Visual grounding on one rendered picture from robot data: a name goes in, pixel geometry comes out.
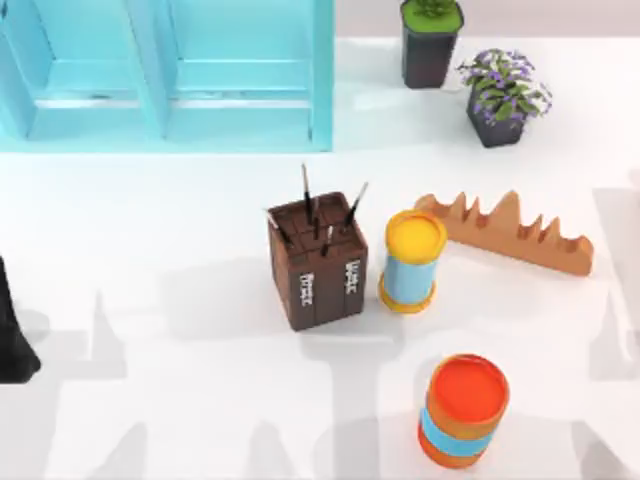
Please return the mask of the black pen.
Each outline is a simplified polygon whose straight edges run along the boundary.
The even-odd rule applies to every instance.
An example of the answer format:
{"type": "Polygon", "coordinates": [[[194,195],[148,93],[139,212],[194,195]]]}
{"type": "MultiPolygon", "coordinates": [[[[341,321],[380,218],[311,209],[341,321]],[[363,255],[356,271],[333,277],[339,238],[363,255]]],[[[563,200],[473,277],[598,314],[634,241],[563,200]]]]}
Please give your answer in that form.
{"type": "Polygon", "coordinates": [[[309,225],[312,225],[313,219],[314,219],[314,207],[313,207],[312,196],[310,193],[307,166],[305,163],[301,164],[301,171],[302,171],[302,178],[303,178],[306,219],[307,219],[307,223],[309,225]]]}
{"type": "Polygon", "coordinates": [[[367,191],[368,186],[369,186],[369,182],[365,182],[362,185],[358,195],[354,199],[354,201],[353,201],[353,203],[352,203],[347,215],[344,217],[344,221],[343,221],[343,224],[342,224],[342,229],[343,230],[346,230],[346,229],[350,228],[351,225],[353,224],[354,219],[355,219],[355,213],[356,213],[356,211],[358,209],[358,206],[359,206],[359,203],[360,203],[362,197],[364,196],[365,192],[367,191]]]}

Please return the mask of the brown wooden pen holder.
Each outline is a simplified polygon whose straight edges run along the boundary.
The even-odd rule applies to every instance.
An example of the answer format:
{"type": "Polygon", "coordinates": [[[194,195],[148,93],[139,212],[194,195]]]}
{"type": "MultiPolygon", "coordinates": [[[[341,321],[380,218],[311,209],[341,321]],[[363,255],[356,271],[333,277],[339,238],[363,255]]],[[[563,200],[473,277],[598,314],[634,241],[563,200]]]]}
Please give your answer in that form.
{"type": "Polygon", "coordinates": [[[269,209],[272,277],[295,331],[359,314],[364,305],[368,245],[357,222],[342,228],[350,210],[346,197],[319,195],[316,210],[318,232],[303,200],[269,209]]]}

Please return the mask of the yellow and blue can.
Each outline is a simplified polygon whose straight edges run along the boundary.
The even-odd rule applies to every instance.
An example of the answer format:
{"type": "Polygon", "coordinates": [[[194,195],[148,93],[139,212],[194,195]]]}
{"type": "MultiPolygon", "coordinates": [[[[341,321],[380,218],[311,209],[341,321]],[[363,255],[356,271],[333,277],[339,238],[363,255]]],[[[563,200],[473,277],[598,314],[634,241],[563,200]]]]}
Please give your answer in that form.
{"type": "Polygon", "coordinates": [[[381,301],[401,314],[419,313],[435,292],[435,270],[448,233],[432,213],[411,209],[387,223],[387,257],[378,283],[381,301]]]}

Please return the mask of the light blue rack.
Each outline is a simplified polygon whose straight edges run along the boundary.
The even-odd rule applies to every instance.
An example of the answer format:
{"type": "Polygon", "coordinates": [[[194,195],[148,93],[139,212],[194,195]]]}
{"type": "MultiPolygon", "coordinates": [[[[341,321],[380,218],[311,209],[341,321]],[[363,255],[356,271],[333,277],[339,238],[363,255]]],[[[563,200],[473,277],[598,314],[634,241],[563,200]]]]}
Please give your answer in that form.
{"type": "Polygon", "coordinates": [[[0,0],[0,152],[332,147],[335,0],[0,0]]]}

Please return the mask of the jagged wooden rack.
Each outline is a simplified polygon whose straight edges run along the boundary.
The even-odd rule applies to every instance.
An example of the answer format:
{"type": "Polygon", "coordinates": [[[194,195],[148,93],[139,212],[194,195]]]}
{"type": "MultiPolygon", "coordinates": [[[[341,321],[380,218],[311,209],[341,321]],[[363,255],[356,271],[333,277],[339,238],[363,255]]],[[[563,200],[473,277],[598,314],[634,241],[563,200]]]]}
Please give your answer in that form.
{"type": "Polygon", "coordinates": [[[468,205],[463,192],[450,204],[428,194],[415,207],[442,221],[454,242],[574,276],[586,277],[592,271],[591,240],[584,235],[563,236],[558,217],[545,223],[540,215],[533,223],[523,224],[515,191],[507,192],[487,214],[481,212],[478,199],[468,205]]]}

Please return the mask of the black pot with green plant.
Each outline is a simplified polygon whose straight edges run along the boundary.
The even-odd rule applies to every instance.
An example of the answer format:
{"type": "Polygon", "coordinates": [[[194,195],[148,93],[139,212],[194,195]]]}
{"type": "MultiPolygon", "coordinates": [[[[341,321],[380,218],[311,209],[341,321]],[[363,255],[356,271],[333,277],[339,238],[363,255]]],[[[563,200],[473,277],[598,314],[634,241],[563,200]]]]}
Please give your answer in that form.
{"type": "Polygon", "coordinates": [[[404,0],[402,77],[410,89],[440,88],[464,16],[456,0],[404,0]]]}

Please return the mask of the black pot with purple flowers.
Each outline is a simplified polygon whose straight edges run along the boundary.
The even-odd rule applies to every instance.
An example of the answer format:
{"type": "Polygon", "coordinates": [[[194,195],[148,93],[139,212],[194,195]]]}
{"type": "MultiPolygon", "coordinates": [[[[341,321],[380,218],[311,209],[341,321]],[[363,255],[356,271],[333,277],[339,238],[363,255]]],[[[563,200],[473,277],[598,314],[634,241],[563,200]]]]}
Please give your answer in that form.
{"type": "Polygon", "coordinates": [[[457,72],[470,88],[466,112],[486,148],[518,143],[527,122],[552,108],[553,94],[534,78],[533,63],[518,50],[482,50],[457,72]]]}

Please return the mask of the orange and blue can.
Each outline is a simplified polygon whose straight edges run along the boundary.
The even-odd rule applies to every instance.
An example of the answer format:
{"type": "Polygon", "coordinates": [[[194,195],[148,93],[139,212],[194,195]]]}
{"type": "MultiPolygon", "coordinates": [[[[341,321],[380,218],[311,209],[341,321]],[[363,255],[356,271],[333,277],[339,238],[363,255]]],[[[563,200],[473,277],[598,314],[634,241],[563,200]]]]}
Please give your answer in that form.
{"type": "Polygon", "coordinates": [[[456,354],[430,379],[417,429],[423,452],[450,469],[474,465],[486,451],[507,409],[508,381],[488,359],[456,354]]]}

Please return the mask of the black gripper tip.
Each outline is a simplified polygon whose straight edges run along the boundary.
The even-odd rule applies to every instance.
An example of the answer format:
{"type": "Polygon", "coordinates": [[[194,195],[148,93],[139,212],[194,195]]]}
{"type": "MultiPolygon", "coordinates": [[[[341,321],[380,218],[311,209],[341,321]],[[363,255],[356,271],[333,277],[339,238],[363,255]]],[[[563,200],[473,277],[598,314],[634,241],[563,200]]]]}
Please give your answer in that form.
{"type": "Polygon", "coordinates": [[[0,384],[25,384],[40,369],[41,361],[18,323],[0,256],[0,384]]]}

